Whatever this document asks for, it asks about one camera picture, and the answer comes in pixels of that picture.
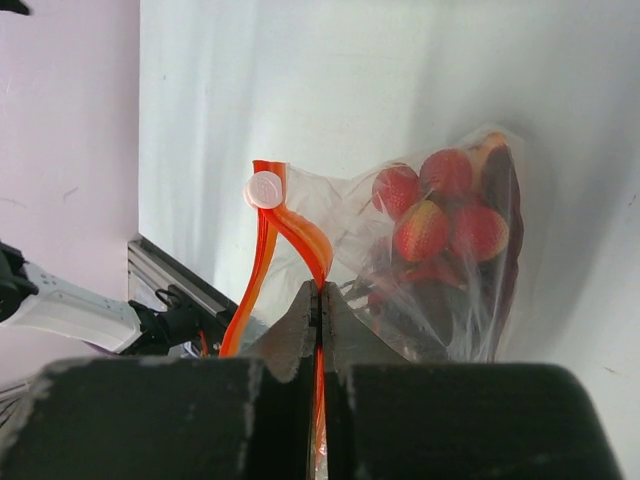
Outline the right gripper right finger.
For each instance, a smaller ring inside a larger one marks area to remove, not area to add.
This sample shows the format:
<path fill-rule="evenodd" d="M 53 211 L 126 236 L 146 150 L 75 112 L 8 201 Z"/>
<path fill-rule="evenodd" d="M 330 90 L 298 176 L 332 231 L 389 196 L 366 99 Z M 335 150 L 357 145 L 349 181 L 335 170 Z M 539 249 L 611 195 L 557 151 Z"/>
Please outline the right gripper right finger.
<path fill-rule="evenodd" d="M 332 479 L 618 479 L 591 399 L 549 364 L 411 363 L 320 296 Z"/>

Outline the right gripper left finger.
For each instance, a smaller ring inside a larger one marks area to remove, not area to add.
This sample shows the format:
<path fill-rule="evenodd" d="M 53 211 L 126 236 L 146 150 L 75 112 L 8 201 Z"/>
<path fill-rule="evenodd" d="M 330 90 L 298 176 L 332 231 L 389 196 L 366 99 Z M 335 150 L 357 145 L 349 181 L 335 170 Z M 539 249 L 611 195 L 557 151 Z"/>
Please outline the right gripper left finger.
<path fill-rule="evenodd" d="M 48 365 L 4 427 L 5 479 L 310 479 L 319 293 L 235 357 Z"/>

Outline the red strawberry bunch toy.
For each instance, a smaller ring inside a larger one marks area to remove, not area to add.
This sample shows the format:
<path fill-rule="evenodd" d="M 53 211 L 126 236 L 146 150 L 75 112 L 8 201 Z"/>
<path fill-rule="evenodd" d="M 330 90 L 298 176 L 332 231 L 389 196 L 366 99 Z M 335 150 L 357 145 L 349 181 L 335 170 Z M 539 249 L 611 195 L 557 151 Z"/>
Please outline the red strawberry bunch toy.
<path fill-rule="evenodd" d="M 418 170 L 397 163 L 377 174 L 376 210 L 394 222 L 391 265 L 375 275 L 398 286 L 422 280 L 462 287 L 457 264 L 482 264 L 507 247 L 507 221 L 472 192 L 471 157 L 457 148 L 428 156 Z"/>

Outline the clear zip top bag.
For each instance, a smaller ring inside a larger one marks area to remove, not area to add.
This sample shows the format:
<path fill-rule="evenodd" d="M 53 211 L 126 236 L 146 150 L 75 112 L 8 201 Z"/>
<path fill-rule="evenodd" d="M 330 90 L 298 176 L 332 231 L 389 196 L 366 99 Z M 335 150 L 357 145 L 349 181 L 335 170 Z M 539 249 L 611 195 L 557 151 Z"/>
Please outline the clear zip top bag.
<path fill-rule="evenodd" d="M 463 455 L 443 374 L 496 357 L 523 153 L 488 125 L 352 179 L 254 162 L 255 256 L 221 349 L 258 366 L 250 477 L 426 479 Z"/>

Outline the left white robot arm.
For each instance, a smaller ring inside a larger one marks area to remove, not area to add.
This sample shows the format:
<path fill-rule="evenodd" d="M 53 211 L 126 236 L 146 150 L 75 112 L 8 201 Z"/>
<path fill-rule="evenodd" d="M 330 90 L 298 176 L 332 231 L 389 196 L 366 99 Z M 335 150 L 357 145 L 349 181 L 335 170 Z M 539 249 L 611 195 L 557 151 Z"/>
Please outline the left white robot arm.
<path fill-rule="evenodd" d="M 174 285 L 156 291 L 155 310 L 119 301 L 63 280 L 1 245 L 1 325 L 80 340 L 114 355 L 166 355 L 201 337 L 203 321 L 192 299 Z"/>

